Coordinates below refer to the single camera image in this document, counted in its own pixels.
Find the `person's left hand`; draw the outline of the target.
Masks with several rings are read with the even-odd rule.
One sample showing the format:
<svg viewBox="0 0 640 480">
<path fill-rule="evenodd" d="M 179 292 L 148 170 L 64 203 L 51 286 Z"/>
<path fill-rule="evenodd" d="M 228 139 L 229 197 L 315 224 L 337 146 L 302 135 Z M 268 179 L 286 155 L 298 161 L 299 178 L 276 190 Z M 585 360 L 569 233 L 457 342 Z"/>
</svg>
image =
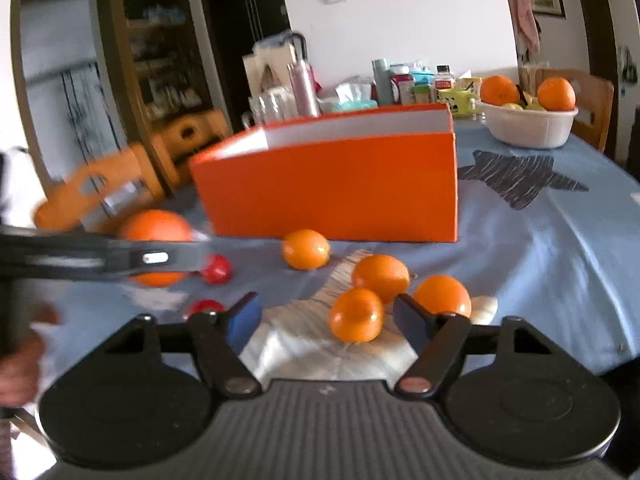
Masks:
<svg viewBox="0 0 640 480">
<path fill-rule="evenodd" d="M 21 408 L 35 399 L 40 378 L 40 360 L 46 345 L 32 328 L 17 349 L 1 359 L 0 401 L 2 408 Z"/>
</svg>

